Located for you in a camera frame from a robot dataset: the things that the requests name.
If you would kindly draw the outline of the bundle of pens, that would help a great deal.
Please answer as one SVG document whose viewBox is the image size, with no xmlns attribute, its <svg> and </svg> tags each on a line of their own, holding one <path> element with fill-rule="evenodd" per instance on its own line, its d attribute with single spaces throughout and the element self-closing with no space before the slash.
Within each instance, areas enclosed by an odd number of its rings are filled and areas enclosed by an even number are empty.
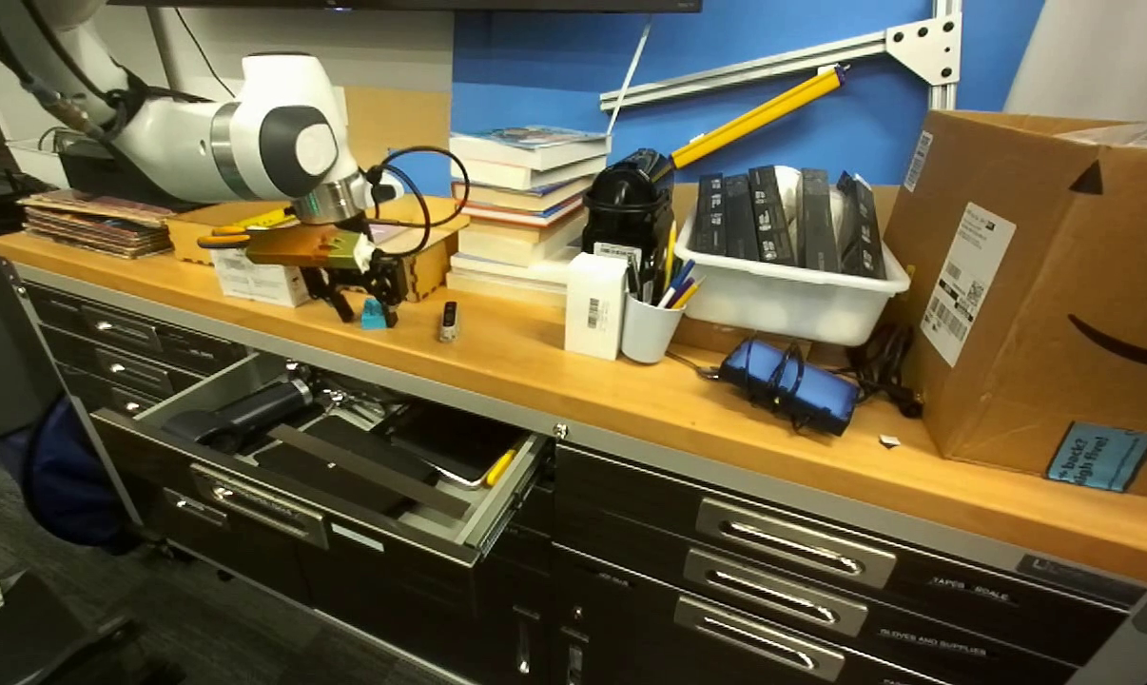
<svg viewBox="0 0 1147 685">
<path fill-rule="evenodd" d="M 631 298 L 651 306 L 673 308 L 684 291 L 690 289 L 696 260 L 678 257 L 673 248 L 661 256 L 635 250 L 626 257 L 625 285 Z"/>
</svg>

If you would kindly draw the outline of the stack of brown boards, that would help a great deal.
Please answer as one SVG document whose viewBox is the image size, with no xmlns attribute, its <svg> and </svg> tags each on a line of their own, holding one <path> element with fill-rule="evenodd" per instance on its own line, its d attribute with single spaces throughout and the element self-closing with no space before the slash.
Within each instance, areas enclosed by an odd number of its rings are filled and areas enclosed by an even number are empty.
<svg viewBox="0 0 1147 685">
<path fill-rule="evenodd" d="M 163 207 L 108 199 L 75 189 L 38 192 L 19 199 L 23 229 L 64 246 L 135 260 L 173 251 Z"/>
</svg>

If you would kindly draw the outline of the dark blue chair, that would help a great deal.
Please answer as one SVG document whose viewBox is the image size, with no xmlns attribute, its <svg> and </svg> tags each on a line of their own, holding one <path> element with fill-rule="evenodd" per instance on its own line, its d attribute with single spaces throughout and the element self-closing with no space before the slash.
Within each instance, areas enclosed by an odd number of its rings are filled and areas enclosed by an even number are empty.
<svg viewBox="0 0 1147 685">
<path fill-rule="evenodd" d="M 69 394 L 31 426 L 17 484 L 31 519 L 58 540 L 114 556 L 142 545 Z"/>
</svg>

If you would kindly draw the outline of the row of black boxes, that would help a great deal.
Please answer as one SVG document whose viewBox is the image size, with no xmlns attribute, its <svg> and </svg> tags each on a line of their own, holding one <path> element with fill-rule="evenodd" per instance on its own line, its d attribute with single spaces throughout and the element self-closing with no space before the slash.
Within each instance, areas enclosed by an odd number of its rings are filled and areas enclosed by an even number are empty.
<svg viewBox="0 0 1147 685">
<path fill-rule="evenodd" d="M 686 246 L 757 264 L 885 279 L 877 192 L 863 176 L 760 166 L 699 178 Z"/>
</svg>

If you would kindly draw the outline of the grey metal bar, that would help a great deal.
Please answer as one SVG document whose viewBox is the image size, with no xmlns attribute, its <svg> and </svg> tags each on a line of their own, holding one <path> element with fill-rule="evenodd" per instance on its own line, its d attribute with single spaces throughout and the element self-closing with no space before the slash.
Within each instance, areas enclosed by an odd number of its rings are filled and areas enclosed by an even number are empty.
<svg viewBox="0 0 1147 685">
<path fill-rule="evenodd" d="M 372 481 L 379 486 L 385 486 L 413 503 L 424 504 L 426 507 L 436 509 L 448 517 L 465 517 L 469 509 L 469 503 L 457 496 L 442 493 L 435 486 L 426 485 L 418 478 L 408 478 L 405 474 L 391 468 L 367 460 L 365 457 L 356 456 L 348 447 L 333 445 L 331 442 L 312 437 L 312 435 L 301 433 L 292 426 L 278 425 L 270 429 L 270 437 L 279 439 L 286 445 L 301 447 L 305 454 L 317 457 L 323 462 L 335 464 L 336 467 L 356 474 L 357 477 Z"/>
</svg>

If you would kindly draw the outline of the aluminium frame with bracket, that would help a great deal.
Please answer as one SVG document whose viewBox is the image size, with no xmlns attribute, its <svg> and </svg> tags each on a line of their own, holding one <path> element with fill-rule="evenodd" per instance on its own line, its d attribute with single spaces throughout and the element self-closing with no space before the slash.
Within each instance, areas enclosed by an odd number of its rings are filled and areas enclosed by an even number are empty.
<svg viewBox="0 0 1147 685">
<path fill-rule="evenodd" d="M 885 56 L 916 75 L 929 87 L 929 106 L 953 109 L 962 67 L 963 0 L 933 0 L 931 16 L 904 25 L 885 28 L 863 36 L 850 36 L 799 50 L 785 50 L 740 64 L 679 75 L 666 81 L 631 84 L 603 92 L 599 109 L 612 112 L 616 106 L 634 108 L 665 103 L 669 100 L 707 94 L 811 72 L 826 67 L 843 67 L 861 59 Z"/>
</svg>

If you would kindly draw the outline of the black screen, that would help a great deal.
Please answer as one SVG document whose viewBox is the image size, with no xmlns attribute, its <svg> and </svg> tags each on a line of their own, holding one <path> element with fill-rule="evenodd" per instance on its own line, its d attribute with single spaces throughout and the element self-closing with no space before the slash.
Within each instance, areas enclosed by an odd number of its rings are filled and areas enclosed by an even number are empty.
<svg viewBox="0 0 1147 685">
<path fill-rule="evenodd" d="M 329 11 L 699 13 L 704 0 L 106 0 L 118 6 L 178 9 L 310 9 Z"/>
</svg>

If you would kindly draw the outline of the tall white box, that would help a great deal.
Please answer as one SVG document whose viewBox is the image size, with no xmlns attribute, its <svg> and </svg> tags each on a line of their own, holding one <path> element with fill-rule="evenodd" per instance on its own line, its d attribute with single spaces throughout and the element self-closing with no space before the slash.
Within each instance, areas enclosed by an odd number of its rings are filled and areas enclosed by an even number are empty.
<svg viewBox="0 0 1147 685">
<path fill-rule="evenodd" d="M 564 350 L 615 361 L 621 355 L 627 264 L 615 257 L 577 252 L 565 286 Z"/>
</svg>

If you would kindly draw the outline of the black label maker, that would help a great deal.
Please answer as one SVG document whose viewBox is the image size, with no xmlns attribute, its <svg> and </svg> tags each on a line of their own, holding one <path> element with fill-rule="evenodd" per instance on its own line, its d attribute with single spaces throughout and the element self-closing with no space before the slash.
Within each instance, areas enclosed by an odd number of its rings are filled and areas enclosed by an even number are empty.
<svg viewBox="0 0 1147 685">
<path fill-rule="evenodd" d="M 674 170 L 665 153 L 639 148 L 601 170 L 583 195 L 588 221 L 582 250 L 634 260 L 640 291 L 649 298 L 668 277 Z"/>
</svg>

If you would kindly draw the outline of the light wooden box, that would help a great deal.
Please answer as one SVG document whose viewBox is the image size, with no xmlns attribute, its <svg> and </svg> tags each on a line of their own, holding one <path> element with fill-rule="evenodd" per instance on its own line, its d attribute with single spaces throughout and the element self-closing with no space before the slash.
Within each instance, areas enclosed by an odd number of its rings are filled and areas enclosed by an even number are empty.
<svg viewBox="0 0 1147 685">
<path fill-rule="evenodd" d="M 169 238 L 172 240 L 173 252 L 177 260 L 195 262 L 195 264 L 214 265 L 211 260 L 211 250 L 204 250 L 196 244 L 196 239 L 208 234 L 217 226 L 231 225 L 239 220 L 286 209 L 283 203 L 274 201 L 252 201 L 247 203 L 223 204 L 203 207 L 195 211 L 174 215 L 166 220 Z M 401 252 L 418 246 L 421 238 L 421 228 L 405 228 L 403 223 L 420 223 L 422 220 L 421 209 L 416 199 L 395 199 L 379 205 L 379 217 L 388 223 L 372 223 L 373 235 L 377 239 L 377 246 L 387 252 Z M 426 247 L 416 255 L 403 260 L 405 277 L 409 285 L 409 291 L 405 295 L 405 301 L 426 299 L 444 283 L 448 272 L 448 262 L 457 252 L 457 232 L 468 225 L 466 218 L 457 218 L 448 225 L 436 226 L 431 229 Z"/>
</svg>

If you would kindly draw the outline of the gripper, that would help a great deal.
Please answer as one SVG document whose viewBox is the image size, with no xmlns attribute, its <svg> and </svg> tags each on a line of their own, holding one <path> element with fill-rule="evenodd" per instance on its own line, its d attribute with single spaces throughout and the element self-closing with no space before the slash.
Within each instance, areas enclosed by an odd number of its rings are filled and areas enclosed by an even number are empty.
<svg viewBox="0 0 1147 685">
<path fill-rule="evenodd" d="M 370 252 L 361 264 L 356 252 L 317 252 L 311 264 L 301 267 L 304 285 L 334 309 L 342 324 L 352 324 L 356 311 L 342 290 L 375 291 L 379 311 L 391 329 L 399 324 L 399 305 L 409 291 L 403 260 L 387 259 Z"/>
</svg>

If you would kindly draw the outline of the white plastic bin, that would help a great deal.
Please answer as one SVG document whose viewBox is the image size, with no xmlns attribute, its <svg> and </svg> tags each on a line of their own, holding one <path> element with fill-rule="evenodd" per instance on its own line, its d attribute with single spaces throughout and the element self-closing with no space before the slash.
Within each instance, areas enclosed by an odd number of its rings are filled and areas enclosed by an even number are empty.
<svg viewBox="0 0 1147 685">
<path fill-rule="evenodd" d="M 701 285 L 684 311 L 693 320 L 857 347 L 871 337 L 887 303 L 911 286 L 887 246 L 885 279 L 846 277 L 690 250 L 694 220 L 690 215 L 682 221 L 674 247 L 678 259 L 692 260 L 692 277 Z"/>
</svg>

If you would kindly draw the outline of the black box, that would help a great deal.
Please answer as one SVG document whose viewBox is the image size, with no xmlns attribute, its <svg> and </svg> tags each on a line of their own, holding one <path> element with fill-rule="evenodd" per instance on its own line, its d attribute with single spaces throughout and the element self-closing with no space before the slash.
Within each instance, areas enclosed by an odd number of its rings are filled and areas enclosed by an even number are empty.
<svg viewBox="0 0 1147 685">
<path fill-rule="evenodd" d="M 173 199 L 147 178 L 138 176 L 134 170 L 122 169 L 109 151 L 87 138 L 56 137 L 52 151 L 58 156 L 70 189 L 161 207 L 175 213 L 205 207 L 194 201 Z"/>
</svg>

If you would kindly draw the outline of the yellow handled pliers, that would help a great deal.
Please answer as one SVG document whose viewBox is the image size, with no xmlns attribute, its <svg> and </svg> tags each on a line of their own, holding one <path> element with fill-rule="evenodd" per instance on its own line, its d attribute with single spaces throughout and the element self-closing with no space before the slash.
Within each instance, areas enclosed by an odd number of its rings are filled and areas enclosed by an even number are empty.
<svg viewBox="0 0 1147 685">
<path fill-rule="evenodd" d="M 298 224 L 299 221 L 294 213 L 286 211 L 286 209 L 278 209 L 278 211 L 257 215 L 247 218 L 247 220 L 231 223 L 231 225 L 217 226 L 208 234 L 197 238 L 196 244 L 204 250 L 235 250 L 235 248 L 244 248 L 250 244 L 251 239 L 260 234 L 262 231 L 290 228 L 290 226 Z"/>
</svg>

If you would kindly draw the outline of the black cylinder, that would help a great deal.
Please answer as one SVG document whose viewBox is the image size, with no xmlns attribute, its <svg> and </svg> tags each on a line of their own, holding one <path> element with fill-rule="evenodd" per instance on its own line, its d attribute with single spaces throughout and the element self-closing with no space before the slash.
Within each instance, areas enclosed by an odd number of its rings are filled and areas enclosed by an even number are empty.
<svg viewBox="0 0 1147 685">
<path fill-rule="evenodd" d="M 175 438 L 212 447 L 221 454 L 237 454 L 248 443 L 299 415 L 314 402 L 317 395 L 312 387 L 301 379 L 274 382 L 223 408 L 190 408 L 178 413 L 170 417 L 162 429 Z"/>
</svg>

